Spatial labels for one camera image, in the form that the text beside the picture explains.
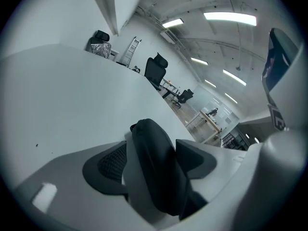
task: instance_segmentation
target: wooden floor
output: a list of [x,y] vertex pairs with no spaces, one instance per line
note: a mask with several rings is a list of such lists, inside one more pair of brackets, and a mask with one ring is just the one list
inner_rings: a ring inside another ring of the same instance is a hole
[[[164,95],[166,93],[165,89],[162,89],[160,91],[161,95]],[[180,121],[186,125],[196,114],[197,112],[192,109],[187,103],[182,103],[181,108],[178,108],[174,105],[174,102],[172,102],[171,98],[173,96],[169,95],[165,98],[165,101],[168,103],[170,108],[173,110],[173,112],[178,116]],[[188,127],[187,130],[192,135],[194,140],[196,142],[202,142],[206,138],[208,138],[211,134],[213,134],[213,129],[205,123],[205,120],[201,119],[201,117],[198,117],[195,119]]]

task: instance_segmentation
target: white ceiling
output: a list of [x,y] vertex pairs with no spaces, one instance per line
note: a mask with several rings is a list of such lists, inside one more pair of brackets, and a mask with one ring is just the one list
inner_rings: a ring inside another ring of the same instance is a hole
[[[207,21],[204,12],[246,13],[257,17],[257,26],[228,21]],[[217,86],[221,94],[232,96],[238,105],[253,107],[266,102],[261,73],[268,50],[269,31],[284,30],[299,44],[296,30],[277,0],[141,0],[139,6],[162,23],[181,18],[184,24],[170,28],[186,50],[183,54],[207,61],[208,66],[190,61],[201,81]],[[239,38],[241,59],[239,59]],[[235,68],[241,65],[241,71]],[[247,83],[243,86],[222,72],[233,73]]]

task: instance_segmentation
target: person in dark clothing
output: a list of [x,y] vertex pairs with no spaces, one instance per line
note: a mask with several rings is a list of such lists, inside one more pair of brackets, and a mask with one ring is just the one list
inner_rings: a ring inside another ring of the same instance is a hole
[[218,108],[216,108],[216,109],[212,110],[212,111],[211,111],[210,113],[208,113],[207,115],[216,116],[216,114],[217,114],[217,110],[218,110]]

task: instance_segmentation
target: ceiling light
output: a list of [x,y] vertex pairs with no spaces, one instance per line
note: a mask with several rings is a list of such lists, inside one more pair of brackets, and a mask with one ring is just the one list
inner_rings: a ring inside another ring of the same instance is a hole
[[208,84],[210,84],[210,85],[212,85],[213,87],[216,88],[216,86],[215,86],[214,84],[212,84],[211,82],[207,81],[206,79],[205,79],[205,81],[206,81]]
[[195,61],[195,62],[199,62],[199,63],[201,63],[201,64],[205,64],[205,65],[208,65],[208,63],[207,62],[205,62],[205,61],[201,61],[201,60],[199,60],[199,59],[195,59],[195,58],[191,58],[193,61]]
[[231,98],[235,103],[237,103],[232,97],[230,97],[228,94],[226,94],[229,98]]
[[207,20],[223,20],[223,21],[236,21],[249,24],[252,26],[257,25],[257,19],[253,15],[243,13],[231,13],[231,12],[211,12],[204,13]]
[[229,110],[227,110],[225,107],[223,107],[223,108],[231,114],[231,112]]
[[169,21],[169,22],[167,22],[167,23],[164,23],[164,24],[163,24],[163,27],[164,27],[164,28],[168,28],[168,27],[176,26],[176,25],[180,25],[180,24],[183,24],[182,19],[176,19],[176,20],[174,20],[174,21]]
[[223,72],[226,74],[226,75],[229,75],[230,77],[232,77],[233,79],[236,79],[238,82],[240,82],[242,85],[246,86],[246,82],[242,81],[240,78],[236,77],[235,75],[229,73],[228,71],[226,70],[223,70]]

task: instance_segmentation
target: metal ladder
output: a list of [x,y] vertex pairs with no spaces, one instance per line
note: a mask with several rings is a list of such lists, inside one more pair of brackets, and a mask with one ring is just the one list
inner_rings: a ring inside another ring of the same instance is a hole
[[128,50],[126,53],[122,56],[121,63],[126,64],[126,67],[129,67],[130,61],[133,58],[133,55],[135,51],[137,50],[139,44],[141,42],[140,40],[137,40],[136,37],[133,38]]

